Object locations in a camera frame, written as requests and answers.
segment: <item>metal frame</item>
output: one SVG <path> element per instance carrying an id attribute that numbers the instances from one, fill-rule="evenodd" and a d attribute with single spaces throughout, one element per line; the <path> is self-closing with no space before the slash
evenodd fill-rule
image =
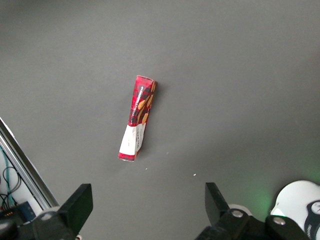
<path id="1" fill-rule="evenodd" d="M 25 185 L 29 188 L 33 197 L 39 203 L 40 207 L 45 210 L 58 206 L 45 182 L 40 177 L 34 165 L 20 148 L 15 137 L 7 129 L 6 124 L 0 118 L 0 145 L 8 156 L 12 165 L 20 174 Z"/>

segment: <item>bolt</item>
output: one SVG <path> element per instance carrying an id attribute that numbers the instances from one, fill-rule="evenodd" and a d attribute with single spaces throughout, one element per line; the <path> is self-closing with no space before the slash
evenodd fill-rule
<path id="1" fill-rule="evenodd" d="M 232 215 L 236 218 L 242 218 L 244 214 L 239 210 L 232 210 Z"/>
<path id="2" fill-rule="evenodd" d="M 278 217 L 278 216 L 274 217 L 273 221 L 278 225 L 285 225 L 286 224 L 286 221 L 283 218 Z"/>

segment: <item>gray table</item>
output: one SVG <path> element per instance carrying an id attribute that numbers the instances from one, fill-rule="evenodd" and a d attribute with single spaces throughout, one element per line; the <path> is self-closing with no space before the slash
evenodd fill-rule
<path id="1" fill-rule="evenodd" d="M 0 115 L 60 203 L 92 183 L 85 239 L 193 239 L 205 182 L 263 220 L 320 184 L 320 2 L 0 3 Z M 136 75 L 143 149 L 117 159 Z"/>

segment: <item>red snack package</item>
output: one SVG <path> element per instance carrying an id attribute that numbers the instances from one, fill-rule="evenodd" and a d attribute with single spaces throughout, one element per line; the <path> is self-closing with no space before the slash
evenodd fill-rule
<path id="1" fill-rule="evenodd" d="M 129 121 L 126 126 L 118 158 L 133 162 L 142 145 L 151 109 L 156 81 L 136 76 Z"/>

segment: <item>electrical wire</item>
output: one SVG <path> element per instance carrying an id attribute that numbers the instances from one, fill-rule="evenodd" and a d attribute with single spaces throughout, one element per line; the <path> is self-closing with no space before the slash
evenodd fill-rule
<path id="1" fill-rule="evenodd" d="M 6 194 L 0 193 L 0 198 L 2 199 L 1 206 L 2 206 L 3 210 L 8 210 L 11 207 L 16 206 L 18 204 L 16 202 L 16 200 L 13 198 L 12 193 L 14 193 L 15 191 L 17 191 L 19 189 L 19 187 L 21 186 L 21 183 L 22 183 L 22 178 L 13 166 L 9 166 L 9 161 L 8 161 L 7 155 L 1 146 L 0 146 L 0 149 L 1 149 L 3 158 L 5 160 L 5 165 L 6 165 L 6 168 L 2 172 L 2 176 L 3 176 L 3 179 L 5 180 L 6 186 L 7 186 L 7 193 Z M 10 174 L 9 174 L 10 169 L 13 169 L 17 174 L 17 183 L 12 189 L 10 188 Z"/>

